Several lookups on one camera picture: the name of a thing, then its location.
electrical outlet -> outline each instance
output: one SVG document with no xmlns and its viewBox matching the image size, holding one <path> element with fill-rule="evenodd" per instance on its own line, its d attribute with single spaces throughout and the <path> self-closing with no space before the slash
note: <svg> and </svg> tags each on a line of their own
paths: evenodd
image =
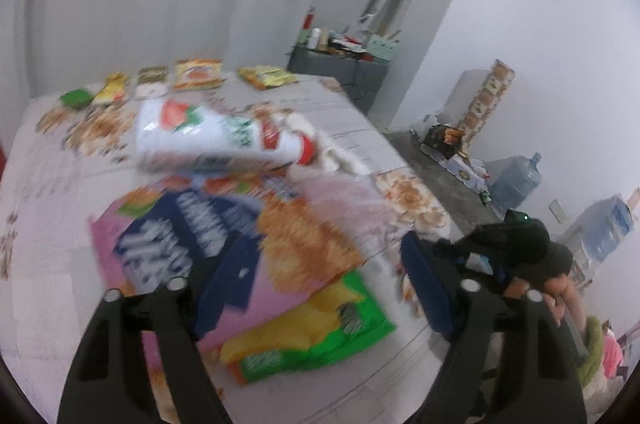
<svg viewBox="0 0 640 424">
<path fill-rule="evenodd" d="M 560 202 L 558 202 L 557 200 L 554 200 L 553 202 L 551 202 L 551 204 L 549 204 L 549 211 L 553 213 L 553 216 L 558 221 L 558 224 L 564 224 L 567 221 L 566 213 L 562 209 Z"/>
</svg>

red lid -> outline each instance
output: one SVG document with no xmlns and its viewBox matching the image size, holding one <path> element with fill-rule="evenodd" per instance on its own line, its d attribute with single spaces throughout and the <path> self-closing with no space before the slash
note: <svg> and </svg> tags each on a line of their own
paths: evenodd
<svg viewBox="0 0 640 424">
<path fill-rule="evenodd" d="M 300 141 L 302 141 L 302 153 L 296 164 L 307 166 L 311 164 L 311 161 L 314 158 L 314 154 L 316 153 L 316 145 L 311 139 L 306 137 L 304 133 L 299 133 L 298 135 L 300 136 Z"/>
</svg>

green snack bag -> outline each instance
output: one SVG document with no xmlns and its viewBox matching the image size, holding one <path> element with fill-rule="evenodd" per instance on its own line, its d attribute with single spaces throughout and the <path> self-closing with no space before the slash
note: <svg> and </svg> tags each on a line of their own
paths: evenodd
<svg viewBox="0 0 640 424">
<path fill-rule="evenodd" d="M 70 90 L 60 96 L 60 101 L 65 107 L 74 110 L 82 110 L 91 104 L 94 95 L 85 89 Z"/>
<path fill-rule="evenodd" d="M 361 352 L 395 326 L 382 313 L 357 271 L 306 303 L 228 340 L 220 350 L 241 384 L 287 370 L 312 370 Z"/>
</svg>

gray table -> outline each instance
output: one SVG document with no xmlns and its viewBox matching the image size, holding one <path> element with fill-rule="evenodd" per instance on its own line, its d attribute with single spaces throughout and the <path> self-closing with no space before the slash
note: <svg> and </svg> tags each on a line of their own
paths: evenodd
<svg viewBox="0 0 640 424">
<path fill-rule="evenodd" d="M 296 74 L 336 78 L 353 104 L 366 115 L 380 90 L 388 65 L 295 47 L 287 69 Z"/>
</svg>

pink cloth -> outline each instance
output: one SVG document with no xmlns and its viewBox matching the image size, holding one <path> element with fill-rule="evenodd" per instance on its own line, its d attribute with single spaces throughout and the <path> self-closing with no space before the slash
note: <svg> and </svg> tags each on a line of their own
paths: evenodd
<svg viewBox="0 0 640 424">
<path fill-rule="evenodd" d="M 602 365 L 604 367 L 604 376 L 607 378 L 616 377 L 616 371 L 622 364 L 622 349 L 616 341 L 616 338 L 604 336 L 604 353 L 602 354 Z"/>
</svg>

